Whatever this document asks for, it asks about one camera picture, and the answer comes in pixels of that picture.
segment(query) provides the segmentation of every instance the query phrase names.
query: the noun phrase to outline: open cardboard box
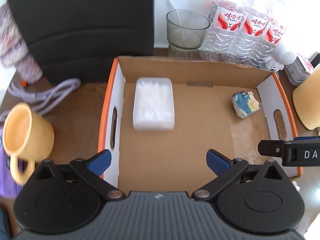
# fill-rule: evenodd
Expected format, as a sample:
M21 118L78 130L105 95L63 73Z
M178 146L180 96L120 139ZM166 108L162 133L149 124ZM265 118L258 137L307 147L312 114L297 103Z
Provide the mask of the open cardboard box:
M135 131L132 111L140 77L172 81L175 127L172 131ZM246 119L236 116L232 95L252 91L262 109ZM119 57L113 62L102 110L98 151L109 149L111 166L103 178L120 190L187 191L215 178L206 153L215 149L230 159L262 164L260 140L278 140L279 109L286 138L297 135L290 105L276 74L220 62L165 57ZM289 177L301 168L284 167Z

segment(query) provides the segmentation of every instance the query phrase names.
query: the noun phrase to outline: mug handle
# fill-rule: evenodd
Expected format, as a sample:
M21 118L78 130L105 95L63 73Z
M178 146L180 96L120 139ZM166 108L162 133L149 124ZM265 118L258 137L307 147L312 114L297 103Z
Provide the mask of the mug handle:
M24 172L21 172L18 168L18 158L14 155L10 157L10 172L13 180L19 184L24 185L30 178L32 173L35 171L35 162L33 160L28 160L27 167Z

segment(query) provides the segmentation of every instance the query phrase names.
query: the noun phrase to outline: glass rim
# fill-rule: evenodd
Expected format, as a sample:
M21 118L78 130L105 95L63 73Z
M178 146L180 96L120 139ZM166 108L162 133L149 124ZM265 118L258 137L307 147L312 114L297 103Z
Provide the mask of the glass rim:
M188 27L184 27L184 26L178 25L178 24L176 24L176 23L173 23L173 22L168 18L169 13L171 13L171 12L173 12L173 11L189 11L189 12L193 12L193 13L199 14L199 15L201 15L202 17L204 17L204 18L208 21L208 26L205 27L205 28L188 28ZM167 21L170 22L171 24L173 24L173 25L175 25L175 26L177 26L177 27L179 27L179 28L184 28L184 29L188 29L188 30L197 30L197 31L205 30L205 29L208 29L208 28L210 27L210 25L211 25L209 19L208 19L206 16L204 16L203 14L198 13L198 12L196 12L196 11L192 11L192 10L188 10L188 9L175 9L175 10L171 10L170 12L167 13L166 18L167 18Z

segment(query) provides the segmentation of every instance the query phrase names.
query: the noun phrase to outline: water bottle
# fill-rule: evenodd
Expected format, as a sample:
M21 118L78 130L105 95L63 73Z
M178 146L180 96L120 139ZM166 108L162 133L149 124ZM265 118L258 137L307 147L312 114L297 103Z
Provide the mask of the water bottle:
M205 60L220 61L243 17L245 0L212 0L208 19L211 26L199 49Z
M289 9L282 0L273 0L270 3L270 9L271 17L268 25L249 55L249 64L254 67L263 65L268 54L276 47L287 30L291 19Z
M226 62L248 64L250 52L265 30L270 8L268 0L246 0L247 7L241 19L239 28L222 58Z

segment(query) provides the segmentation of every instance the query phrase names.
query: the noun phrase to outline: bottle label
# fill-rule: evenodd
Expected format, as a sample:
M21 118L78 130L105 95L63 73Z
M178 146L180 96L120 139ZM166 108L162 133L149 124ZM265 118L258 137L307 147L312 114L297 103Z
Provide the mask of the bottle label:
M252 36L260 36L268 23L268 20L252 14L244 14L243 19L244 23L241 24L241 30Z
M282 25L279 26L276 24L269 23L266 27L265 35L263 38L266 41L277 44L281 40L284 32L285 28Z
M235 31L240 24L242 16L243 13L233 12L218 6L214 17L209 14L209 20L215 27L228 31Z

